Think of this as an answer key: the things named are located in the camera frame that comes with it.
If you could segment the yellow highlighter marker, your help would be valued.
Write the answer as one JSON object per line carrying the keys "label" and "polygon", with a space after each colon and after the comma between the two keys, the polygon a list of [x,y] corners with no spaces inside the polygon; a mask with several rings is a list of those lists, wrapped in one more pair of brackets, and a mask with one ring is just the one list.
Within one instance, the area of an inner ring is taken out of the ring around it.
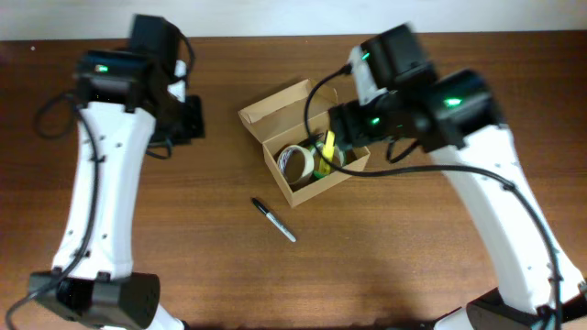
{"label": "yellow highlighter marker", "polygon": [[325,134],[325,139],[321,149],[321,160],[318,167],[318,173],[321,177],[325,177],[330,174],[331,166],[330,162],[333,159],[335,151],[335,134],[328,130]]}

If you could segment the green tape roll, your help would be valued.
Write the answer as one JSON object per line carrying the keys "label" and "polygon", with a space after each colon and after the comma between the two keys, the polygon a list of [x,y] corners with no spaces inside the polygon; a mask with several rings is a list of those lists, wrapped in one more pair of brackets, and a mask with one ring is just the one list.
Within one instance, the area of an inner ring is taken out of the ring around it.
{"label": "green tape roll", "polygon": [[[308,148],[308,150],[310,151],[310,153],[314,159],[314,162],[315,162],[315,167],[313,170],[313,174],[314,174],[315,178],[317,180],[325,178],[333,170],[330,169],[329,171],[323,171],[321,169],[321,164],[323,163],[323,159],[318,155],[316,148],[314,146],[310,146]],[[346,153],[344,151],[340,150],[338,145],[334,146],[334,153],[333,153],[333,158],[332,158],[331,162],[333,162],[336,166],[338,166],[340,168],[342,168],[346,165]]]}

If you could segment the cardboard box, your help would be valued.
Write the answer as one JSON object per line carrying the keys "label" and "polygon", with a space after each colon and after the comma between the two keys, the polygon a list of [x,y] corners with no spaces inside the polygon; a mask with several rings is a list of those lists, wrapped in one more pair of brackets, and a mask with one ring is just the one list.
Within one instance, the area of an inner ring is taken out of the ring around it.
{"label": "cardboard box", "polygon": [[[311,79],[303,80],[238,111],[244,127],[261,143],[265,163],[291,207],[350,177],[348,174],[333,171],[325,178],[317,180],[312,174],[306,184],[290,186],[277,166],[277,159],[286,147],[302,147],[303,140],[308,138],[304,125],[304,107],[316,84]],[[330,86],[321,87],[314,95],[309,109],[309,125],[314,134],[326,133],[329,128],[327,112],[337,104],[338,92]],[[343,168],[351,171],[364,170],[371,155],[366,147],[344,152],[346,165]]]}

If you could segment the white masking tape roll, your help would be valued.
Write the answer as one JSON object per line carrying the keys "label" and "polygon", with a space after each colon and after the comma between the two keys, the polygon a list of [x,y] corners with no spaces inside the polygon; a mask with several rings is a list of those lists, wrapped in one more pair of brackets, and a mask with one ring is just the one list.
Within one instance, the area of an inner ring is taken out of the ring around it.
{"label": "white masking tape roll", "polygon": [[298,145],[286,147],[277,159],[277,166],[290,186],[306,184],[313,174],[315,161],[307,148]]}

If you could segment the black sharpie marker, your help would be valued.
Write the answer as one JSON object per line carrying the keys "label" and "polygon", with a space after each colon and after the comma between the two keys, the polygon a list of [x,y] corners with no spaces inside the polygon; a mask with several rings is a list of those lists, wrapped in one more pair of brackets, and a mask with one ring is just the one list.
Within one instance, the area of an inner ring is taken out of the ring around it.
{"label": "black sharpie marker", "polygon": [[297,239],[293,233],[257,198],[252,198],[253,205],[292,243]]}

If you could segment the black ballpoint pen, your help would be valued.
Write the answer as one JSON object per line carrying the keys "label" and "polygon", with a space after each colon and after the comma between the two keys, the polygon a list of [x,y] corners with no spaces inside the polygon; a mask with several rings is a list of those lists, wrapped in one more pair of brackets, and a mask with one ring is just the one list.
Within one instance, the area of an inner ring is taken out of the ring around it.
{"label": "black ballpoint pen", "polygon": [[319,141],[319,140],[320,140],[320,138],[321,138],[322,136],[324,136],[324,134],[323,134],[323,133],[319,133],[319,134],[312,135],[312,136],[310,136],[310,137],[309,137],[309,138],[306,140],[306,143],[307,143],[307,144],[313,144],[313,143],[316,143],[317,141]]}

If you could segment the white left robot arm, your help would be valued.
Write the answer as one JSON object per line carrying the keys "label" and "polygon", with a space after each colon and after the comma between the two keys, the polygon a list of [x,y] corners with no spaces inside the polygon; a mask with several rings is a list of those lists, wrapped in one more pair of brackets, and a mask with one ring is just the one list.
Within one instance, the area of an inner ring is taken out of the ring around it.
{"label": "white left robot arm", "polygon": [[143,160],[166,160],[205,134],[201,100],[186,92],[187,37],[160,16],[135,15],[127,45],[90,50],[63,94],[79,132],[65,233],[28,298],[92,329],[184,329],[161,305],[158,276],[133,269],[132,221]]}

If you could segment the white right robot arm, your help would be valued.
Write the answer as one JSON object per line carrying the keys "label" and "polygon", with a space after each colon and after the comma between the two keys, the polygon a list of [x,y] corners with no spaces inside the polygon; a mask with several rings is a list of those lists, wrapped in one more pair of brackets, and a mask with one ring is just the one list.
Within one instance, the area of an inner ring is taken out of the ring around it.
{"label": "white right robot arm", "polygon": [[559,245],[519,163],[513,134],[475,71],[439,77],[414,32],[394,27],[354,47],[342,73],[357,99],[333,107],[341,149],[410,139],[464,203],[498,279],[433,329],[560,329],[586,315],[586,279]]}

